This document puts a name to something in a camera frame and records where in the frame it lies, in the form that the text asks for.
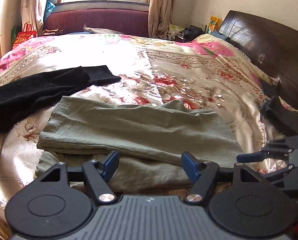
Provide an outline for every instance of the orange package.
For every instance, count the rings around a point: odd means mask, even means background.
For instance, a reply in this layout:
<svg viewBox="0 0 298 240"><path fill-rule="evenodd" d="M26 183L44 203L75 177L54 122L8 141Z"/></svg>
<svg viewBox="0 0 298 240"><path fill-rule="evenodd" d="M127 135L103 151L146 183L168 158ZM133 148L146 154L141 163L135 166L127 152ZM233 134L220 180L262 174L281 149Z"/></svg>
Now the orange package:
<svg viewBox="0 0 298 240"><path fill-rule="evenodd" d="M213 31L219 30L220 18L215 16L210 16L210 23L208 24L207 33L212 33Z"/></svg>

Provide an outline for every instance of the black towel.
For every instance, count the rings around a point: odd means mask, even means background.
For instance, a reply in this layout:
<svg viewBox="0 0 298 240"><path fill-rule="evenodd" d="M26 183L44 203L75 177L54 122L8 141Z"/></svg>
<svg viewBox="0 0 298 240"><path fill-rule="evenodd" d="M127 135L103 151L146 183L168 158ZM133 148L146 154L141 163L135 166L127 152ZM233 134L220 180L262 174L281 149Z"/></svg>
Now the black towel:
<svg viewBox="0 0 298 240"><path fill-rule="evenodd" d="M262 92L269 98L272 98L273 96L277 95L277 85L270 85L266 81L259 78Z"/></svg>
<svg viewBox="0 0 298 240"><path fill-rule="evenodd" d="M107 66L77 67L24 77L0 87L0 132L37 110L60 101L91 85L119 82Z"/></svg>
<svg viewBox="0 0 298 240"><path fill-rule="evenodd" d="M265 100L260 113L286 136L298 135L298 113L284 108L278 96Z"/></svg>

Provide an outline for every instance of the sofa backrest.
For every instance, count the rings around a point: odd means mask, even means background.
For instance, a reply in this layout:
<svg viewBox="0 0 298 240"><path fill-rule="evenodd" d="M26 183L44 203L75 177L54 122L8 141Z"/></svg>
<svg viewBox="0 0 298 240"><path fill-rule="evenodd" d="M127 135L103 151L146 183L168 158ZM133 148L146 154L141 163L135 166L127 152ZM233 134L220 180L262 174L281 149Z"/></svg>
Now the sofa backrest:
<svg viewBox="0 0 298 240"><path fill-rule="evenodd" d="M104 28L127 35L149 37L148 12L127 9L86 9L50 14L43 29L61 29L63 34L82 32L83 25Z"/></svg>

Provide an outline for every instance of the bedsheet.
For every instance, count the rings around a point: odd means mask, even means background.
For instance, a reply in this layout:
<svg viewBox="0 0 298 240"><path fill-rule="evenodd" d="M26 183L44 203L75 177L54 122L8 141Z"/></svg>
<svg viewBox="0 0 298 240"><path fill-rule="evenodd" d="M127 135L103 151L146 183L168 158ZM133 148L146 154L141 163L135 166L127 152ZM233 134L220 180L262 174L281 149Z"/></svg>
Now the bedsheet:
<svg viewBox="0 0 298 240"><path fill-rule="evenodd" d="M277 80L251 64L238 49L209 34L190 43L119 34L33 38L1 59L0 86L35 73L81 65L107 65L122 80L108 86L88 87L73 97L109 104L153 106L182 99L189 109L214 109L246 153L257 151L267 140L282 137L259 113L265 95L257 78L269 83ZM5 222L5 205L35 178L43 152L36 144L53 108L42 109L18 122L9 133L0 134L0 237L3 239L11 233ZM284 165L281 161L266 160L254 168L269 172ZM185 188L147 189L140 193L185 195Z"/></svg>

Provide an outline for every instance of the black clothing pile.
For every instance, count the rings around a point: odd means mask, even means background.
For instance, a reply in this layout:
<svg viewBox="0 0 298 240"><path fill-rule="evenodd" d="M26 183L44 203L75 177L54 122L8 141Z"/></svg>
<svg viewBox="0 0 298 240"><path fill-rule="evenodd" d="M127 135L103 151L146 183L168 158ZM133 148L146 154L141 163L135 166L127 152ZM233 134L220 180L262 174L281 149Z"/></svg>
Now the black clothing pile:
<svg viewBox="0 0 298 240"><path fill-rule="evenodd" d="M77 67L24 77L0 87L0 133L37 110L52 106L91 85L119 82L107 66Z"/></svg>
<svg viewBox="0 0 298 240"><path fill-rule="evenodd" d="M190 42L193 41L196 37L203 35L205 32L199 27L190 25L188 28L185 28L182 33L184 35L184 42Z"/></svg>

